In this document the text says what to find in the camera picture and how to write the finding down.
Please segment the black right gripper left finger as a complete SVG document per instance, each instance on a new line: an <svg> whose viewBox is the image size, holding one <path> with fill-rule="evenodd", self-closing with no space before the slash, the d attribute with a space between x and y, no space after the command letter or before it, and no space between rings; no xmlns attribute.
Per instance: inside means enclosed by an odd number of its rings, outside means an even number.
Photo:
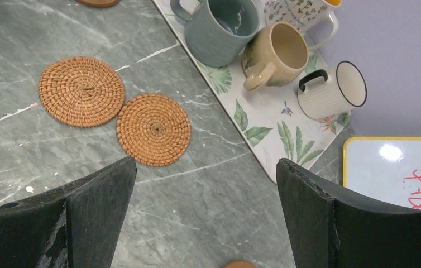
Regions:
<svg viewBox="0 0 421 268"><path fill-rule="evenodd" d="M0 267L110 267L136 172L125 157L0 206Z"/></svg>

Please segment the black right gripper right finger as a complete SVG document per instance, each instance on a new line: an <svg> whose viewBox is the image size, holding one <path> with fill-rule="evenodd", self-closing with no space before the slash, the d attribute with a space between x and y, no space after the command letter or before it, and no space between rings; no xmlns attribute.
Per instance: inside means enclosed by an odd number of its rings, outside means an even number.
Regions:
<svg viewBox="0 0 421 268"><path fill-rule="evenodd" d="M421 267L421 210L364 196L279 160L276 181L296 267Z"/></svg>

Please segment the beige ceramic mug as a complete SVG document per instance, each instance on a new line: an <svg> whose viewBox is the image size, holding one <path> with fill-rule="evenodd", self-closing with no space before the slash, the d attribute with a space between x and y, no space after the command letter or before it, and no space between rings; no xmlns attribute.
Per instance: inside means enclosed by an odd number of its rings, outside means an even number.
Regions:
<svg viewBox="0 0 421 268"><path fill-rule="evenodd" d="M309 51L301 33L287 22L262 28L247 44L241 61L247 91L283 87L305 69Z"/></svg>

